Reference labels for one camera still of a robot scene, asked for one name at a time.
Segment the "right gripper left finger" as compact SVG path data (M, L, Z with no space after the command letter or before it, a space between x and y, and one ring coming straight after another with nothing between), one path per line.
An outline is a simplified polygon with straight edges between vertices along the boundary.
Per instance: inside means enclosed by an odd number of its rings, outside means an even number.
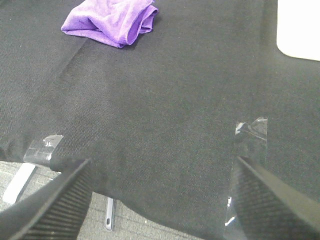
M75 240L92 193L91 163L77 160L46 186L0 213L0 238Z

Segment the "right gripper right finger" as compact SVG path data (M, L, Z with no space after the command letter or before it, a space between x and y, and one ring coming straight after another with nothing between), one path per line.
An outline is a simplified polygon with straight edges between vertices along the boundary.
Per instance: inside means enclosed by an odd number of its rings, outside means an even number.
M249 240L320 238L320 204L244 156L234 163L233 204Z

